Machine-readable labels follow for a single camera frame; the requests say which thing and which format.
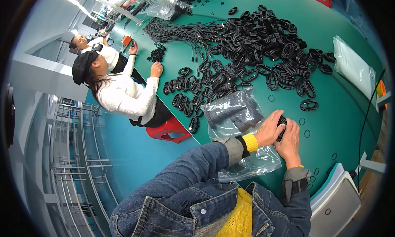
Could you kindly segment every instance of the woman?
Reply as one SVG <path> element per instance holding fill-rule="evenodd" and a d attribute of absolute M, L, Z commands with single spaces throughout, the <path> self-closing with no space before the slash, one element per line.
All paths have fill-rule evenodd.
<path fill-rule="evenodd" d="M 124 70 L 107 74 L 109 64 L 95 49 L 84 52 L 75 59 L 72 68 L 76 84 L 86 83 L 96 101 L 107 111 L 122 114 L 134 126 L 159 127 L 171 116 L 169 109 L 157 98 L 159 77 L 163 66 L 155 62 L 151 77 L 144 88 L 133 81 L 133 64 L 136 59 L 137 43 L 129 49 L 130 57 Z"/>
<path fill-rule="evenodd" d="M 311 172 L 298 154 L 299 126 L 290 119 L 286 127 L 277 126 L 283 112 L 274 111 L 254 135 L 219 139 L 183 153 L 114 209 L 111 235 L 307 237 Z M 282 140 L 276 142 L 284 128 Z M 220 170 L 271 144 L 287 168 L 282 202 L 256 182 L 244 190 L 237 183 L 218 181 Z"/>
<path fill-rule="evenodd" d="M 96 52 L 106 59 L 109 65 L 107 71 L 110 73 L 121 73 L 128 62 L 128 59 L 125 58 L 121 53 L 117 52 L 115 48 L 109 47 L 107 41 L 103 37 L 97 37 L 96 39 L 88 42 L 85 36 L 76 35 L 72 38 L 69 47 L 72 49 L 81 50 L 81 53 L 96 49 Z M 137 71 L 133 72 L 133 77 L 139 83 L 145 84 L 145 80 Z"/>

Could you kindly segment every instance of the teal table surface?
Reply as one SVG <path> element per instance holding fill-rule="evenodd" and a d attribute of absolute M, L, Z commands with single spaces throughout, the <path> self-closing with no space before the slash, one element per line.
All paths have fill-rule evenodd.
<path fill-rule="evenodd" d="M 364 37 L 339 13 L 331 10 L 315 0 L 201 0 L 192 2 L 192 16 L 182 15 L 175 20 L 177 24 L 193 22 L 207 23 L 214 20 L 226 20 L 228 11 L 232 7 L 238 7 L 233 17 L 239 17 L 244 11 L 251 13 L 257 11 L 258 5 L 264 5 L 274 11 L 278 18 L 287 19 L 297 26 L 297 34 L 307 43 L 307 48 L 321 49 L 324 52 L 333 51 L 333 37 L 339 35 L 348 45 L 354 49 L 376 71 L 376 77 L 383 70 L 382 63 L 372 47 Z M 131 35 L 138 43 L 138 57 L 135 68 L 143 78 L 150 77 L 152 62 L 147 61 L 151 51 L 156 49 L 154 42 L 143 27 L 149 22 L 148 16 L 137 15 L 143 20 L 142 25 L 130 22 L 125 28 L 125 22 L 120 21 L 112 30 L 111 37 L 120 44 L 124 35 Z M 183 42 L 170 42 L 165 45 L 167 51 L 163 59 L 164 72 L 160 78 L 157 95 L 169 107 L 175 117 L 188 128 L 191 117 L 185 117 L 181 111 L 171 106 L 175 93 L 167 96 L 162 93 L 166 81 L 175 79 L 178 70 L 183 67 L 192 68 L 196 75 L 198 63 L 191 62 L 192 49 Z M 222 64 L 228 64 L 222 55 L 215 55 L 210 60 L 219 59 Z M 273 66 L 275 63 L 264 57 L 264 64 Z M 304 112 L 300 109 L 301 101 L 308 99 L 300 97 L 296 90 L 284 90 L 278 88 L 270 91 L 266 86 L 264 76 L 252 81 L 254 96 L 263 114 L 267 117 L 276 109 L 284 110 L 284 117 L 291 118 L 299 123 L 300 143 L 299 155 L 302 164 L 311 170 L 313 178 L 309 182 L 310 194 L 313 195 L 328 177 L 328 169 L 336 162 L 341 162 L 346 170 L 355 170 L 358 165 L 358 143 L 362 129 L 364 116 L 368 106 L 368 99 L 351 83 L 345 80 L 337 72 L 333 75 L 325 75 L 318 68 L 309 78 L 316 91 L 315 100 L 319 108 L 314 111 Z M 192 93 L 186 95 L 192 99 Z M 369 112 L 368 121 L 363 133 L 361 152 L 365 151 L 369 156 L 373 153 L 380 132 L 382 115 L 374 108 Z M 210 142 L 208 126 L 205 117 L 200 118 L 200 128 L 193 137 L 202 145 Z M 272 190 L 275 195 L 279 194 L 280 182 L 283 180 L 286 166 L 282 161 L 282 168 L 266 175 L 245 180 L 240 184 L 245 186 L 254 180 Z"/>

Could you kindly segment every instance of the plastic bag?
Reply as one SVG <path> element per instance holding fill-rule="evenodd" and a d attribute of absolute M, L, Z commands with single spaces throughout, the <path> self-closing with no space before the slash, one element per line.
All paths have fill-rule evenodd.
<path fill-rule="evenodd" d="M 376 86 L 376 72 L 339 36 L 333 37 L 333 45 L 335 70 L 370 100 Z M 376 97 L 372 104 L 376 106 Z"/>
<path fill-rule="evenodd" d="M 249 87 L 203 106 L 212 140 L 256 133 L 264 117 L 253 92 L 254 88 Z M 251 152 L 249 157 L 241 159 L 238 164 L 222 169 L 218 178 L 220 182 L 237 182 L 269 173 L 281 166 L 276 149 L 270 145 Z"/>
<path fill-rule="evenodd" d="M 139 14 L 147 14 L 147 16 L 159 17 L 163 20 L 170 20 L 177 11 L 177 8 L 191 8 L 185 2 L 179 0 L 158 0 L 156 5 L 151 5 L 145 11 Z"/>

